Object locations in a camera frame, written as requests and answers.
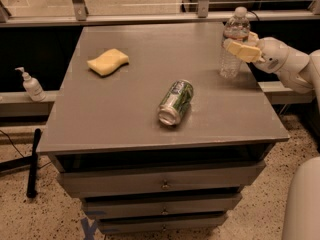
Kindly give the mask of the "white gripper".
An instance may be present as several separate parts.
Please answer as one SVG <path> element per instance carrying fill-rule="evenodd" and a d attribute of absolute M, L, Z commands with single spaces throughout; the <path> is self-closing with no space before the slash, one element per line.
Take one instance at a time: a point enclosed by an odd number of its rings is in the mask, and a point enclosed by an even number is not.
<path fill-rule="evenodd" d="M 259 40 L 259 36 L 250 31 L 248 44 L 250 46 L 228 38 L 223 48 L 244 62 L 254 62 L 253 65 L 265 73 L 279 74 L 286 69 L 289 46 L 284 42 L 273 37 Z"/>

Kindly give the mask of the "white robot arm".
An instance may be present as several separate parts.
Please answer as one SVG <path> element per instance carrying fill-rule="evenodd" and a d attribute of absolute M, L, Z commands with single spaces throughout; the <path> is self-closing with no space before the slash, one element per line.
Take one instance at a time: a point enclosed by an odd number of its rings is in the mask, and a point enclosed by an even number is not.
<path fill-rule="evenodd" d="M 320 51 L 296 50 L 273 37 L 251 32 L 243 42 L 225 36 L 222 47 L 236 58 L 277 75 L 283 86 L 301 94 L 313 91 L 320 99 Z M 320 240 L 320 157 L 304 162 L 291 181 L 282 240 Z"/>

